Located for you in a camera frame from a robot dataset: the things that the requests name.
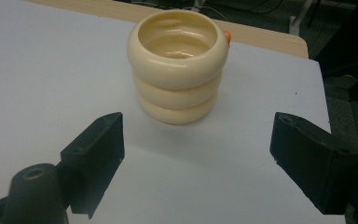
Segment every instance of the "cable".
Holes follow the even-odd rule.
[[[221,16],[222,18],[224,18],[225,21],[228,21],[228,19],[222,13],[220,13],[219,11],[217,11],[216,9],[214,9],[212,7],[195,7],[195,8],[198,8],[198,9],[203,9],[203,8],[210,9],[210,10],[214,11],[215,13],[219,14],[219,16]]]
[[[265,11],[265,12],[252,11],[253,9],[255,9],[257,7],[260,7],[260,6],[264,5],[264,4],[266,4],[268,1],[271,1],[271,0],[263,0],[260,3],[256,4],[255,6],[252,6],[252,7],[249,7],[249,8],[237,8],[237,7],[232,7],[232,6],[228,6],[228,5],[224,5],[224,4],[215,3],[213,1],[206,1],[205,4],[215,6],[215,7],[222,7],[222,8],[226,8],[226,9],[236,10],[236,11],[240,11],[240,12],[246,12],[246,13],[267,14],[267,13],[272,12],[276,8],[278,8],[282,3],[282,0],[280,0],[279,3],[275,7],[273,7],[272,9],[270,9],[268,11]]]

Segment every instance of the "cream-colored ceramic pot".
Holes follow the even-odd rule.
[[[189,10],[165,10],[138,22],[127,54],[138,100],[154,119],[184,124],[213,107],[229,40],[211,19]]]

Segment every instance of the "floor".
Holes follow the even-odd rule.
[[[132,0],[133,4],[160,8],[191,7],[192,0]],[[296,16],[305,0],[207,0],[201,13],[217,20],[265,28],[288,33],[290,16]],[[314,4],[301,22],[299,36],[308,45],[310,59],[314,59],[337,29],[352,14],[356,5],[352,0],[323,0],[311,18]],[[358,148],[358,102],[349,100],[348,89],[357,81],[352,76],[330,77],[324,80],[332,134]],[[349,207],[348,224],[357,223]]]

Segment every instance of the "white table surface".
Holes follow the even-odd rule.
[[[316,62],[231,43],[211,113],[171,126],[136,101],[133,25],[0,1],[0,198],[19,170],[57,164],[95,119],[120,111],[126,158],[94,218],[68,209],[70,223],[345,223],[321,215],[269,154],[277,111],[329,131]]]

